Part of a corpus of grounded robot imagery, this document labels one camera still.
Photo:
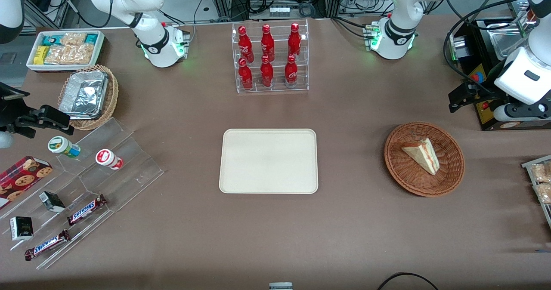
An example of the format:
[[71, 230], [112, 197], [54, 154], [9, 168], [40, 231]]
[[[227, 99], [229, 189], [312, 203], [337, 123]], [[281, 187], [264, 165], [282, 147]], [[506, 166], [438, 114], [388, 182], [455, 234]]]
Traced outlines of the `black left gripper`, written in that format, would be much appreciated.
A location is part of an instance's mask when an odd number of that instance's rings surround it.
[[496, 100], [496, 92], [485, 89], [484, 84], [474, 83], [471, 80], [463, 80], [462, 89], [454, 89], [449, 92], [449, 112], [454, 113], [465, 106], [478, 104], [483, 101]]

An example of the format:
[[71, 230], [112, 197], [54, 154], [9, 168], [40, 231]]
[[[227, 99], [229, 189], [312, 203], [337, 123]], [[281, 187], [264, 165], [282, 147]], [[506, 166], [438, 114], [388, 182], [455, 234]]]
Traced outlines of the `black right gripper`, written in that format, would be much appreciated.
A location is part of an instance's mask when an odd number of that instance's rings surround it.
[[50, 105], [40, 108], [39, 118], [33, 114], [33, 108], [26, 105], [24, 98], [30, 93], [13, 88], [4, 83], [0, 84], [0, 130], [5, 133], [20, 134], [27, 138], [34, 138], [35, 128], [57, 130], [65, 135], [72, 136], [75, 128], [70, 125], [69, 115]]

